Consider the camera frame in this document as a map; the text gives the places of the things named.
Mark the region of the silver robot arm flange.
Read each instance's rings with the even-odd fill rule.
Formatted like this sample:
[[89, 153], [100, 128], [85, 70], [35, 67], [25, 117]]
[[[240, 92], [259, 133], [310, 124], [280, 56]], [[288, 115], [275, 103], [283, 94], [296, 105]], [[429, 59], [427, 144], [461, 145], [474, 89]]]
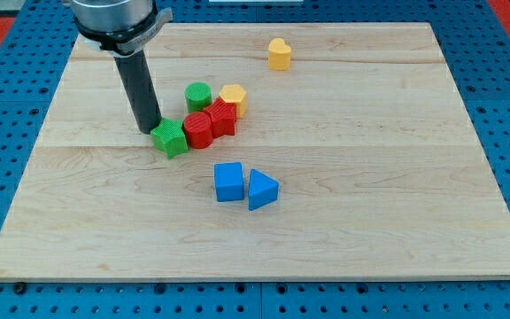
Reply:
[[170, 7], [160, 10], [155, 0], [65, 0], [83, 41], [94, 51], [128, 58], [143, 51], [168, 22]]

